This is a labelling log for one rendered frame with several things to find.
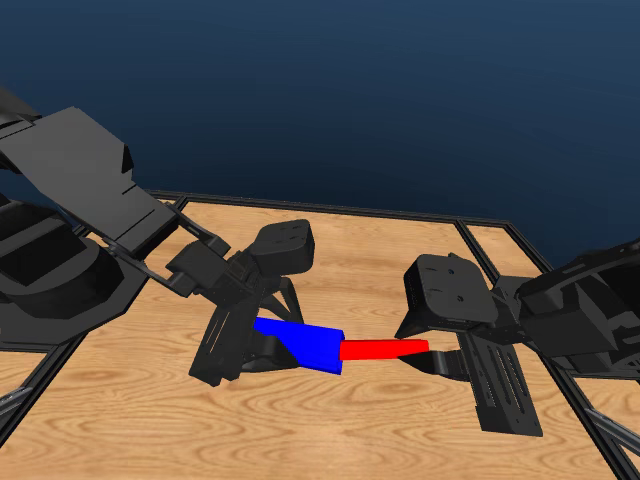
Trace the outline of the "thin red peg bar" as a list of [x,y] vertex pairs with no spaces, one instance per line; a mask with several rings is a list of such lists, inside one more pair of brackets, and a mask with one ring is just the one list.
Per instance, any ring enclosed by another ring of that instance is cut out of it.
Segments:
[[340,361],[395,359],[428,352],[429,342],[422,339],[343,340]]

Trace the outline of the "blue hollow socket block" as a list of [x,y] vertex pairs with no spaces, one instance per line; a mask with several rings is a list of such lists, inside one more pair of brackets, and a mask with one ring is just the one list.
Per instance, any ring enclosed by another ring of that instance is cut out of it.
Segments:
[[293,355],[300,367],[340,375],[342,330],[303,323],[257,317],[254,329],[275,336]]

